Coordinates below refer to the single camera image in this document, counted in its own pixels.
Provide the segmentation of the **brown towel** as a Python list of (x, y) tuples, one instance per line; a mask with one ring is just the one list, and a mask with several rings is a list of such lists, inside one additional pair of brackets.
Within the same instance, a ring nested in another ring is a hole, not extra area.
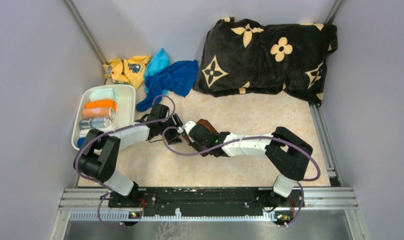
[[(219, 132), (211, 125), (211, 123), (206, 120), (206, 119), (200, 119), (196, 122), (197, 125), (203, 125), (204, 127), (206, 127), (208, 130), (210, 130), (211, 132), (213, 132), (214, 134), (218, 134)], [(189, 137), (187, 136), (187, 134), (182, 135), (182, 137), (187, 141), (190, 142)]]

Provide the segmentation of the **dark blue towel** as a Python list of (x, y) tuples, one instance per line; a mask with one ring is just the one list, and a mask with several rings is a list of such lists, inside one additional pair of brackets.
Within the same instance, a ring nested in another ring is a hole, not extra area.
[(136, 105), (138, 112), (144, 112), (159, 103), (161, 98), (155, 98), (163, 94), (164, 90), (185, 97), (192, 89), (199, 70), (196, 60), (177, 61), (165, 69), (150, 75), (145, 81), (147, 88), (146, 97)]

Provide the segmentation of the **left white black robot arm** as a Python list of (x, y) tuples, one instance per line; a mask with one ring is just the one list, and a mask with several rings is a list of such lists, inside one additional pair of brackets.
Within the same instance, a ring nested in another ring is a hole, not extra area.
[(117, 170), (119, 152), (163, 133), (168, 144), (179, 143), (180, 134), (175, 128), (182, 125), (178, 114), (170, 112), (168, 106), (156, 103), (150, 113), (129, 126), (117, 130), (90, 130), (74, 159), (73, 167), (81, 177), (101, 184), (120, 196), (126, 206), (133, 207), (140, 200), (139, 186)]

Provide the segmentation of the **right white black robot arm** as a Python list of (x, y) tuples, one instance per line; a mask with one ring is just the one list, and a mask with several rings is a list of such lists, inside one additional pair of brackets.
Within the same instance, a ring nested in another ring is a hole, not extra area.
[(202, 124), (188, 121), (183, 126), (190, 145), (205, 155), (215, 157), (266, 157), (279, 171), (272, 192), (272, 202), (284, 206), (291, 199), (296, 183), (304, 179), (313, 148), (285, 127), (264, 135), (215, 133)]

